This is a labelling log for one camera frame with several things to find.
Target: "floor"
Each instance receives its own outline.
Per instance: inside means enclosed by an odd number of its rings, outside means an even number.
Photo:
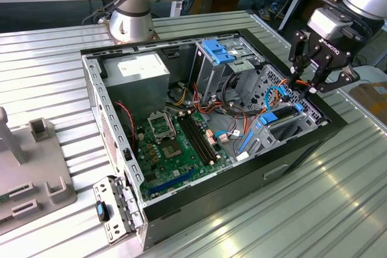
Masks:
[[[0,4],[0,33],[80,25],[84,17],[100,6],[102,2],[98,0]],[[252,0],[240,0],[238,4],[238,10],[252,8],[254,8]],[[156,3],[152,6],[152,16],[154,18],[168,17],[170,9],[168,3]],[[281,20],[275,19],[268,23],[277,29]],[[295,30],[305,27],[305,21],[291,19],[284,30],[284,38],[289,41]],[[386,47],[387,32],[381,31],[370,44],[360,51],[360,56],[354,65],[372,65]],[[377,66],[382,71],[386,71],[387,56]]]

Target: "metal chassis frame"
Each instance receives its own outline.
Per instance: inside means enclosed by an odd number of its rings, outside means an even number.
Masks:
[[[290,75],[289,68],[285,64],[283,64],[281,60],[279,60],[265,45],[263,45],[248,30],[227,31],[223,33],[218,33],[216,35],[221,38],[221,36],[230,36],[233,34],[239,34],[240,36],[242,36],[246,41],[249,42],[250,45],[252,45],[252,47],[254,47],[258,51],[258,53],[265,56],[268,61],[284,76]],[[146,43],[114,45],[111,47],[83,50],[81,51],[81,54],[84,62],[89,57],[97,65],[97,62],[95,60],[100,56],[108,56],[109,53],[107,52],[109,51],[111,52],[110,56],[114,57],[125,53],[134,53],[137,51],[141,51],[141,49],[147,50],[151,47],[154,47],[154,44],[156,43],[164,43],[165,45],[178,45],[180,42],[182,44],[186,44],[188,42],[194,43],[197,40],[195,40],[196,37],[209,36],[211,35],[205,34],[192,38],[182,37],[179,39],[171,39],[170,41],[154,40]],[[146,220],[148,221],[146,229],[143,228],[142,231],[142,241],[144,248],[147,249],[169,238],[169,236],[177,233],[178,231],[183,230],[184,228],[210,215],[211,213],[222,209],[228,204],[258,189],[260,186],[263,185],[263,183],[255,183],[258,176],[264,175],[265,173],[275,169],[276,167],[273,166],[281,165],[281,163],[289,159],[289,156],[293,156],[294,153],[296,155],[301,153],[299,156],[296,156],[296,159],[292,162],[292,164],[290,164],[289,168],[284,173],[293,170],[297,166],[301,165],[302,162],[307,157],[309,157],[326,140],[335,136],[335,134],[337,134],[341,130],[341,128],[343,128],[347,124],[346,121],[333,109],[331,109],[319,96],[310,95],[307,99],[309,103],[311,103],[315,108],[318,108],[321,113],[323,113],[325,118],[330,121],[328,124],[317,128],[315,131],[307,133],[299,138],[290,140],[289,142],[281,146],[281,150],[273,150],[263,153],[259,157],[252,158],[243,164],[239,164],[237,167],[233,167],[223,172],[221,175],[214,176],[211,179],[205,180],[200,184],[197,184],[194,188],[186,188],[184,191],[178,192],[173,196],[165,198],[164,200],[159,201],[156,204],[147,206],[146,203],[144,203],[142,205],[143,214],[146,217]],[[111,108],[111,110],[112,114],[115,115],[113,108]],[[122,137],[124,137],[125,141],[126,138],[123,132],[121,135]],[[120,152],[122,152],[122,144],[119,145],[119,149],[121,149]],[[130,170],[131,168],[133,168],[132,165],[136,164],[132,160],[126,162],[126,165],[126,170]],[[134,174],[136,176],[142,176],[141,172],[137,172]],[[130,182],[133,182],[136,185],[139,183],[138,180],[134,180],[133,177],[128,178]],[[228,197],[224,198],[222,201],[214,200],[216,196],[227,196],[226,192],[230,190],[230,187],[231,192],[233,192],[232,195],[229,194]],[[208,207],[209,201],[212,201],[212,206],[210,210],[206,208]],[[181,222],[181,215],[184,214],[184,217],[187,217],[187,213],[193,213],[191,219],[186,219],[185,222]],[[166,231],[166,222],[168,225],[174,225],[175,228],[171,228],[169,231]]]

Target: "green circuit board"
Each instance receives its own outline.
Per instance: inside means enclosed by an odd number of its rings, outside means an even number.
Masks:
[[[207,138],[203,132],[208,127],[200,113],[194,112],[190,118],[201,129],[203,138]],[[139,141],[137,161],[145,177],[145,181],[140,186],[145,201],[178,189],[232,163],[219,144],[210,147],[213,154],[217,156],[216,161],[213,164],[204,162],[191,145],[178,118],[172,117],[171,122],[175,128],[176,137],[174,140],[163,140],[160,144],[156,143],[148,122],[137,127],[137,132],[142,132],[144,135],[144,139]]]

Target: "red wire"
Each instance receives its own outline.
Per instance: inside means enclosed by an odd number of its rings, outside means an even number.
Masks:
[[[129,119],[131,120],[131,123],[132,123],[132,141],[133,141],[133,144],[132,144],[132,148],[134,149],[134,142],[135,142],[135,138],[134,138],[134,122],[133,122],[133,118],[132,118],[132,115],[129,113],[129,110],[127,110],[125,108],[125,106],[123,106],[121,103],[119,102],[115,102],[117,105],[119,105],[122,109],[125,110],[125,112],[127,113],[127,115],[129,116]]]

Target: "metal bracket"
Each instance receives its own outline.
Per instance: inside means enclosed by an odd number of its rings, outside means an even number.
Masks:
[[[106,205],[108,218],[103,226],[110,244],[143,225],[137,201],[130,187],[126,187],[124,182],[122,178],[107,176],[93,185],[96,199]]]

